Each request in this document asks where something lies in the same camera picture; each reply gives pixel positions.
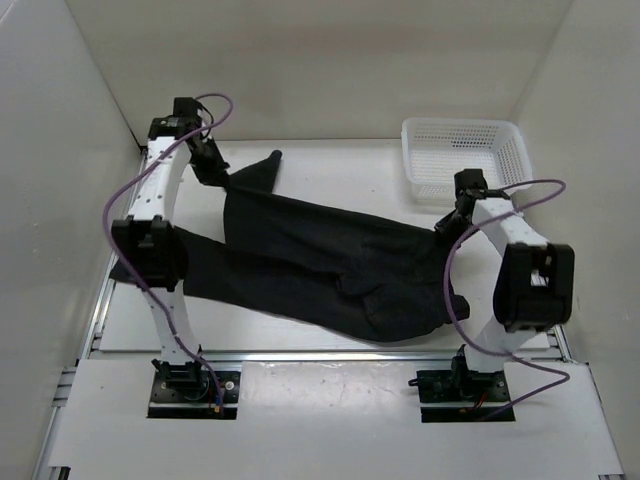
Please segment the black trousers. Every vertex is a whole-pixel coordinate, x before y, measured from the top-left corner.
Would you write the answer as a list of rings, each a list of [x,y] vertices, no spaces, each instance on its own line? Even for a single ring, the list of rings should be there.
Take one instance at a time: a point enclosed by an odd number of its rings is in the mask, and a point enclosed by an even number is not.
[[[226,192],[224,238],[159,217],[111,232],[153,287],[290,317],[377,343],[427,335],[470,315],[443,281],[449,245],[428,229],[274,192],[281,153],[205,183]]]

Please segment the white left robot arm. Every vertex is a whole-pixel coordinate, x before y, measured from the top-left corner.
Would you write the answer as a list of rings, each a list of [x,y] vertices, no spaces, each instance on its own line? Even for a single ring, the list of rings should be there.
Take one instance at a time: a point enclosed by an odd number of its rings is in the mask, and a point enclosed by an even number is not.
[[[202,357],[184,296],[189,258],[173,225],[181,179],[188,166],[207,174],[225,172],[201,111],[152,121],[144,169],[107,201],[102,213],[106,239],[151,310],[160,342],[157,375],[188,400],[208,392],[213,370]]]

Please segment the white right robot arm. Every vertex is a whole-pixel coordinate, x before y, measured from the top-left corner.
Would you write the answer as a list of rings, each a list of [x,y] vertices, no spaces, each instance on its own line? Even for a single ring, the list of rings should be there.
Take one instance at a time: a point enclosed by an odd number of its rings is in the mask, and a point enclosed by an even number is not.
[[[443,287],[451,321],[464,339],[466,365],[449,375],[449,387],[460,399],[470,400],[486,384],[484,374],[503,369],[520,347],[571,315],[575,253],[566,244],[554,244],[531,227],[504,197],[455,202],[436,231],[451,242]],[[492,297],[492,316],[479,333],[469,337],[453,312],[450,273],[456,251],[471,235],[481,232],[501,256]]]

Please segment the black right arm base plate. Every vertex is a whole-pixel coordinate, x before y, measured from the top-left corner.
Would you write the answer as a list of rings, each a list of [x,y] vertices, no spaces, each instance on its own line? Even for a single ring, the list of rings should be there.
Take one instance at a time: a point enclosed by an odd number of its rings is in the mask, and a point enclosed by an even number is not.
[[[471,371],[461,356],[448,369],[418,370],[407,384],[418,392],[422,423],[516,420],[504,372]]]

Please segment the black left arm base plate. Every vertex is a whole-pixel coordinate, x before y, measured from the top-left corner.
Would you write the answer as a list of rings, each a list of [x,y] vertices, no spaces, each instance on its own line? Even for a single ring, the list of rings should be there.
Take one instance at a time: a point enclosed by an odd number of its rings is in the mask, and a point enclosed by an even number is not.
[[[223,400],[211,373],[197,362],[172,365],[153,360],[154,378],[147,417],[151,419],[235,420],[241,372],[216,371]]]

